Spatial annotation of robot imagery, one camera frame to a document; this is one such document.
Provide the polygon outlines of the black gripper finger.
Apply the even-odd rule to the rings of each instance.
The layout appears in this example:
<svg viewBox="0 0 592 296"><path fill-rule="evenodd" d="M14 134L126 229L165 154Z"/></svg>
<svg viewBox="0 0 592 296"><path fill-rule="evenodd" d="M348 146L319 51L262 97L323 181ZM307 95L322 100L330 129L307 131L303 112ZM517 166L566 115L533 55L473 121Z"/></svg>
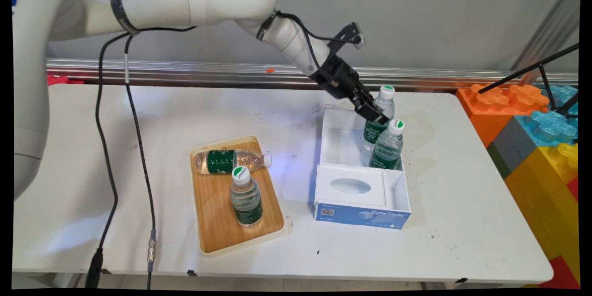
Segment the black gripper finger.
<svg viewBox="0 0 592 296"><path fill-rule="evenodd" d="M354 111L369 123L385 125L391 120L391 116L379 107L372 94L355 94L351 102Z"/></svg>
<svg viewBox="0 0 592 296"><path fill-rule="evenodd" d="M357 105L375 105L376 99L371 91L361 82L357 83Z"/></svg>

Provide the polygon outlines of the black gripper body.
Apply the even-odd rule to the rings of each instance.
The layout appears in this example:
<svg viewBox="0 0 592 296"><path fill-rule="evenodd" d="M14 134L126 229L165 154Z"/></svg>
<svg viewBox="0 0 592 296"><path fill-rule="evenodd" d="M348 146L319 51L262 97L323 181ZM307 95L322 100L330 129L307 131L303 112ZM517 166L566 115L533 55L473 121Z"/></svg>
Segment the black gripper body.
<svg viewBox="0 0 592 296"><path fill-rule="evenodd" d="M355 99L367 94L357 71L336 54L327 58L321 69L309 78L335 99Z"/></svg>

